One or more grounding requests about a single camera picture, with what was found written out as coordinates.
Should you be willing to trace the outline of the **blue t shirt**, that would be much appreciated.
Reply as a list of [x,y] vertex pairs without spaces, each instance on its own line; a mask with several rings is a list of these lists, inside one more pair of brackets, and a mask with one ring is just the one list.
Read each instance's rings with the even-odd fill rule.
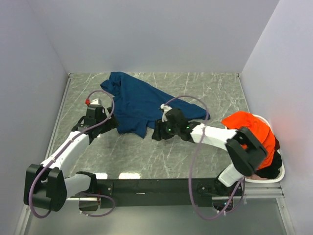
[[100,86],[113,96],[118,133],[134,133],[141,138],[145,138],[147,128],[160,128],[155,123],[162,118],[160,106],[174,98],[124,72],[111,72]]

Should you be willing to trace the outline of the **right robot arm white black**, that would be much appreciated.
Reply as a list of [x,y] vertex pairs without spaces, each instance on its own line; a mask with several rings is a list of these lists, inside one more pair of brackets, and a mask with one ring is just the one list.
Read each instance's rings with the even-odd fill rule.
[[246,127],[221,129],[197,121],[188,121],[179,108],[162,104],[162,118],[155,121],[152,139],[168,140],[179,136],[183,141],[208,144],[228,152],[231,164],[226,167],[209,187],[213,195],[226,195],[234,183],[254,174],[268,152],[255,135]]

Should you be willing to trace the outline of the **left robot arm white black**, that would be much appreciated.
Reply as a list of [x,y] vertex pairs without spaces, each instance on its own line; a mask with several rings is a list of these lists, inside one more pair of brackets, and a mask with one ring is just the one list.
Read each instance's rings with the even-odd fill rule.
[[94,173],[79,171],[70,176],[70,170],[94,139],[117,126],[112,108],[104,108],[100,99],[93,100],[64,143],[39,165],[27,168],[23,202],[32,209],[57,212],[69,197],[80,193],[91,197],[98,193]]

